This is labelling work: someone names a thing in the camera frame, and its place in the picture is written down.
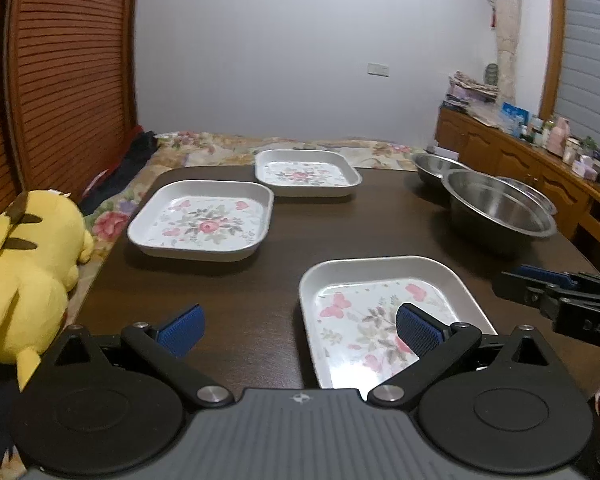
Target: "gray ribbed panel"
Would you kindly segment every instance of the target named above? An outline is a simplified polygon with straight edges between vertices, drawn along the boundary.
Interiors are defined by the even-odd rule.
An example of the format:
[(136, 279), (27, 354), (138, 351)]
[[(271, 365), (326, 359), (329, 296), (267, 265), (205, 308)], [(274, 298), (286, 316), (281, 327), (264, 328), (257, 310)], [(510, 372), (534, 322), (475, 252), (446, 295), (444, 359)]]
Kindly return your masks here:
[[(296, 394), (310, 400), (299, 404)], [(52, 480), (38, 470), (26, 480)], [(198, 414), (165, 455), (120, 480), (511, 480), (462, 468), (432, 450), (402, 412), (357, 390), (246, 390)], [(569, 468), (535, 480), (584, 480)]]
[(600, 0), (566, 0), (564, 53), (557, 114), (578, 137), (600, 146)]

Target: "bowl rim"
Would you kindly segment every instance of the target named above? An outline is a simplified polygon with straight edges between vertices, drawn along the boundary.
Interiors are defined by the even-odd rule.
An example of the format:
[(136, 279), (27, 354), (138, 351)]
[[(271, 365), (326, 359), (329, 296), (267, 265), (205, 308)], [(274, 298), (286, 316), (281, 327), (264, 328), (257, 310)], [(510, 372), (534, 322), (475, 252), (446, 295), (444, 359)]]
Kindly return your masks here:
[[(485, 213), (484, 211), (481, 211), (480, 209), (478, 209), (476, 206), (474, 206), (473, 204), (467, 202), (467, 200), (465, 200), (464, 198), (462, 198), (461, 196), (458, 195), (458, 193), (456, 193), (456, 190), (451, 186), (451, 184), (449, 183), (449, 177), (452, 176), (455, 173), (478, 173), (478, 174), (482, 174), (484, 176), (487, 176), (489, 178), (492, 178), (493, 180), (497, 180), (501, 183), (503, 183), (505, 186), (510, 187), (511, 189), (515, 189), (518, 193), (522, 193), (524, 194), (526, 197), (528, 197), (529, 200), (531, 200), (532, 202), (534, 202), (539, 208), (540, 211), (544, 212), (544, 214), (547, 216), (547, 218), (549, 219), (549, 224), (550, 227), (548, 229), (542, 230), (542, 231), (528, 231), (526, 229), (521, 229), (519, 227), (515, 227), (512, 226), (511, 224), (507, 224), (506, 222), (503, 222), (500, 219), (494, 218), (490, 215), (487, 215), (487, 213)], [(536, 200), (535, 198), (525, 194), (522, 190), (518, 189), (517, 187), (509, 184), (508, 182), (504, 182), (503, 180), (500, 180), (498, 177), (487, 174), (487, 173), (480, 173), (479, 171), (474, 171), (474, 170), (450, 170), (448, 171), (445, 176), (442, 177), (442, 184), (445, 187), (445, 189), (449, 192), (449, 194), (454, 197), (456, 200), (458, 200), (460, 203), (462, 203), (463, 205), (465, 205), (466, 207), (468, 207), (469, 209), (471, 209), (472, 211), (478, 213), (480, 216), (487, 218), (488, 220), (504, 227), (507, 228), (511, 231), (532, 237), (532, 238), (549, 238), (553, 235), (555, 235), (558, 232), (558, 228), (557, 225), (555, 223), (555, 219), (553, 216), (551, 216), (549, 214), (549, 212), (542, 207), (542, 204), (538, 202), (538, 200)]]
[(426, 168), (423, 168), (420, 164), (417, 163), (417, 159), (418, 158), (439, 158), (440, 160), (445, 160), (447, 162), (451, 162), (452, 164), (457, 164), (458, 166), (462, 166), (462, 168), (456, 168), (456, 170), (460, 170), (460, 169), (466, 169), (466, 170), (471, 170), (471, 168), (469, 168), (466, 164), (463, 164), (462, 162), (459, 162), (458, 160), (453, 160), (452, 158), (448, 158), (447, 156), (441, 156), (441, 155), (436, 155), (435, 153), (429, 153), (429, 152), (424, 152), (424, 153), (415, 153), (412, 157), (411, 157), (411, 161), (413, 163), (413, 165), (421, 171), (424, 171), (425, 173), (429, 174), (430, 176), (433, 176), (435, 178), (438, 178), (440, 180), (442, 180), (443, 176), (437, 176), (435, 173), (431, 173), (429, 170), (427, 170)]
[(551, 205), (551, 211), (548, 211), (548, 213), (551, 216), (554, 216), (557, 212), (558, 212), (558, 208), (555, 206), (555, 204), (553, 202), (551, 202), (551, 200), (549, 199), (549, 197), (547, 195), (545, 195), (544, 193), (538, 191), (535, 187), (530, 186), (529, 184), (525, 184), (524, 182), (522, 182), (521, 180), (518, 180), (516, 178), (512, 178), (510, 176), (498, 176), (498, 179), (500, 179), (503, 182), (506, 182), (507, 184), (511, 184), (512, 182), (517, 182), (519, 184), (522, 184), (522, 186), (528, 187), (529, 189), (532, 189), (535, 193), (538, 193), (538, 195), (544, 197), (544, 199)]

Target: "window blind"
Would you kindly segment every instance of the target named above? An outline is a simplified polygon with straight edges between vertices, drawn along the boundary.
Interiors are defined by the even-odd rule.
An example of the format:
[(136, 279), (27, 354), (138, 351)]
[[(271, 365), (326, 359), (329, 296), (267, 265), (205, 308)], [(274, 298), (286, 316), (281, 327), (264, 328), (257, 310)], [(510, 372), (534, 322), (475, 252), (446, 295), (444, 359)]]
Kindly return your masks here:
[(555, 112), (571, 133), (600, 147), (600, 0), (566, 0), (562, 70)]

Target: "white logo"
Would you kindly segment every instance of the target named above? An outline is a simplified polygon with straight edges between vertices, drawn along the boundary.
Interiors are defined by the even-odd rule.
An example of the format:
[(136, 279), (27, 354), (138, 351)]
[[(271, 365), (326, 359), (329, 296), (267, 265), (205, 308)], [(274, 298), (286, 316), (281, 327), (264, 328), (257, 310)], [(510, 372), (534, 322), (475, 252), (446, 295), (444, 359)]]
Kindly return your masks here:
[(291, 397), (295, 402), (297, 402), (298, 404), (304, 404), (305, 402), (309, 402), (311, 400), (311, 397), (309, 397), (306, 393), (304, 392), (300, 392), (299, 394), (295, 394), (293, 397)]

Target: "tray rim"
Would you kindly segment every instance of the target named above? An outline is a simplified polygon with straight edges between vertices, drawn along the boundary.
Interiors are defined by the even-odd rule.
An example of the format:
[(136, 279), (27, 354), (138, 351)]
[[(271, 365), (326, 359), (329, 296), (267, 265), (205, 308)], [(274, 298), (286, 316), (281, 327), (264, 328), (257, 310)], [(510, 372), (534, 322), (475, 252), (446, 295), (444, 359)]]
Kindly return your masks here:
[[(318, 384), (320, 385), (321, 388), (333, 388), (333, 383), (331, 382), (331, 373), (330, 373), (329, 366), (327, 364), (326, 359), (322, 356), (322, 354), (318, 355), (318, 348), (321, 349), (322, 346), (320, 345), (320, 343), (318, 341), (316, 341), (316, 336), (314, 334), (314, 330), (313, 330), (313, 328), (310, 329), (309, 322), (308, 322), (308, 316), (305, 315), (307, 312), (308, 305), (305, 306), (305, 301), (302, 300), (302, 297), (304, 296), (304, 294), (302, 293), (302, 290), (303, 290), (304, 286), (306, 286), (305, 284), (306, 284), (308, 278), (313, 273), (315, 273), (317, 270), (319, 270), (321, 267), (326, 267), (326, 266), (338, 264), (338, 263), (353, 263), (353, 262), (377, 263), (377, 262), (399, 261), (399, 260), (428, 260), (428, 261), (436, 263), (436, 264), (444, 267), (446, 270), (448, 270), (450, 275), (458, 281), (458, 283), (464, 289), (465, 293), (467, 293), (469, 298), (476, 304), (476, 306), (478, 307), (480, 312), (483, 314), (484, 319), (486, 320), (486, 322), (488, 323), (489, 327), (492, 330), (492, 334), (497, 335), (498, 332), (496, 331), (496, 329), (492, 325), (491, 321), (489, 320), (487, 315), (484, 313), (484, 311), (480, 307), (480, 304), (478, 304), (478, 302), (475, 301), (474, 296), (471, 294), (471, 292), (466, 287), (464, 282), (460, 279), (460, 276), (458, 276), (455, 272), (453, 272), (453, 270), (450, 269), (448, 266), (446, 266), (442, 262), (434, 260), (433, 258), (427, 258), (426, 256), (419, 256), (418, 254), (406, 254), (404, 256), (376, 256), (373, 258), (343, 258), (343, 259), (338, 259), (338, 260), (327, 260), (324, 262), (320, 262), (320, 263), (315, 264), (314, 266), (310, 267), (309, 269), (307, 269), (304, 272), (304, 274), (302, 275), (302, 278), (300, 279), (300, 283), (298, 285), (298, 298), (300, 300), (300, 311), (302, 313), (302, 321), (304, 322), (304, 332), (306, 333), (309, 352), (311, 355), (311, 361), (314, 366), (314, 372), (315, 372), (316, 378), (318, 379)], [(331, 283), (330, 285), (326, 285), (326, 286), (348, 285), (348, 284), (352, 285), (354, 283), (356, 283), (356, 282)], [(313, 296), (310, 298), (311, 306), (313, 306), (313, 304), (314, 304), (313, 298), (314, 298)]]
[[(353, 184), (349, 184), (348, 186), (305, 186), (305, 185), (289, 186), (289, 185), (285, 185), (285, 184), (270, 184), (267, 180), (265, 180), (263, 178), (263, 175), (262, 175), (262, 169), (264, 166), (262, 159), (264, 158), (264, 153), (272, 153), (272, 152), (279, 152), (279, 153), (280, 152), (284, 152), (284, 153), (297, 153), (297, 152), (331, 153), (331, 155), (335, 155), (336, 158), (341, 159), (342, 163), (344, 165), (351, 168), (353, 173), (356, 175), (356, 180)], [(294, 159), (290, 158), (286, 162), (301, 162), (301, 160), (294, 160)], [(357, 186), (362, 184), (362, 175), (360, 175), (360, 172), (349, 163), (347, 158), (344, 157), (343, 155), (341, 155), (340, 153), (331, 152), (330, 150), (294, 150), (294, 149), (289, 149), (289, 148), (263, 150), (261, 152), (258, 152), (255, 156), (254, 173), (255, 173), (256, 179), (259, 183), (263, 184), (264, 186), (270, 187), (272, 190), (274, 190), (274, 192), (277, 191), (276, 194), (279, 194), (280, 192), (282, 192), (283, 193), (282, 196), (297, 196), (296, 193), (293, 193), (294, 191), (297, 191), (297, 193), (301, 193), (302, 196), (325, 196), (324, 195), (325, 191), (337, 192), (337, 194), (333, 194), (331, 196), (347, 196), (348, 194), (352, 193), (354, 188), (356, 188)], [(306, 193), (307, 191), (311, 191), (311, 190), (314, 190), (315, 193), (310, 193), (310, 194)]]
[[(265, 189), (267, 191), (268, 199), (267, 199), (267, 205), (263, 205), (263, 208), (265, 209), (264, 215), (263, 215), (264, 228), (263, 228), (260, 236), (256, 239), (256, 241), (254, 241), (254, 243), (252, 243), (246, 247), (243, 247), (240, 249), (231, 249), (231, 250), (197, 250), (197, 249), (183, 249), (183, 248), (175, 248), (175, 247), (157, 247), (157, 246), (147, 245), (145, 243), (142, 243), (142, 242), (139, 242), (138, 240), (136, 240), (132, 233), (132, 231), (133, 231), (132, 227), (133, 227), (133, 225), (136, 224), (136, 221), (142, 216), (142, 212), (146, 210), (147, 206), (157, 196), (159, 196), (160, 192), (162, 192), (163, 189), (167, 189), (169, 187), (176, 187), (177, 185), (179, 185), (183, 182), (193, 182), (196, 184), (209, 184), (211, 182), (213, 182), (213, 183), (217, 182), (220, 184), (231, 184), (231, 185), (238, 185), (238, 186), (247, 185), (247, 187), (257, 186), (259, 188)], [(213, 195), (211, 195), (211, 194), (198, 195), (198, 196), (213, 197)], [(136, 215), (134, 216), (132, 221), (129, 222), (129, 225), (126, 227), (126, 236), (129, 238), (129, 241), (133, 245), (138, 247), (145, 254), (148, 254), (145, 250), (149, 250), (154, 253), (158, 252), (158, 251), (165, 253), (160, 256), (158, 256), (157, 254), (148, 254), (149, 256), (156, 256), (159, 258), (160, 257), (182, 258), (182, 256), (175, 256), (175, 255), (176, 254), (190, 254), (192, 256), (196, 256), (196, 255), (198, 255), (198, 256), (204, 256), (204, 255), (214, 256), (214, 255), (216, 255), (216, 256), (227, 257), (227, 256), (245, 253), (244, 256), (240, 256), (240, 258), (237, 258), (235, 260), (224, 260), (224, 259), (222, 260), (222, 261), (238, 261), (238, 260), (241, 260), (243, 258), (250, 256), (258, 248), (258, 246), (264, 241), (264, 239), (267, 237), (267, 234), (269, 233), (269, 226), (271, 224), (271, 216), (273, 213), (273, 203), (274, 203), (274, 193), (272, 192), (272, 190), (270, 190), (269, 187), (263, 186), (262, 184), (259, 184), (257, 182), (248, 182), (248, 181), (243, 181), (243, 180), (202, 180), (202, 179), (195, 179), (195, 178), (185, 178), (182, 180), (177, 180), (176, 182), (170, 182), (170, 183), (165, 184), (164, 186), (161, 186), (158, 189), (156, 189), (155, 192), (149, 198), (149, 200), (142, 206), (142, 208), (140, 210), (138, 210), (138, 212), (136, 213)], [(198, 260), (199, 258), (186, 257), (186, 259)]]

